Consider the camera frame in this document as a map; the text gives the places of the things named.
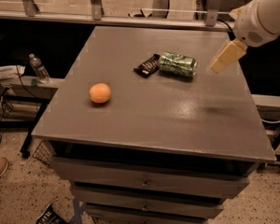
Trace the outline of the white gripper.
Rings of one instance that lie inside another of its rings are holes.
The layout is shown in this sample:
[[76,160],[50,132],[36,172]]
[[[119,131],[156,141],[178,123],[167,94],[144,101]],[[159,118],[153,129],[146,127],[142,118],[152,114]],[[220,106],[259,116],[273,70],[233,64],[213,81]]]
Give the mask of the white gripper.
[[208,65],[220,73],[246,55],[247,46],[260,47],[280,36],[280,0],[253,0],[229,13],[236,38],[228,41]]

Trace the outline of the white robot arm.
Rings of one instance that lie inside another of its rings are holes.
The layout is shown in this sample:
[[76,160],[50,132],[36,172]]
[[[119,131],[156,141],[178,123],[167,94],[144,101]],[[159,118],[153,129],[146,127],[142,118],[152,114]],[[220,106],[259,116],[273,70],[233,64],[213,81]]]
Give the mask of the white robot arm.
[[235,18],[235,38],[210,62],[208,69],[216,74],[245,56],[248,47],[260,47],[280,36],[280,0],[252,0],[230,15]]

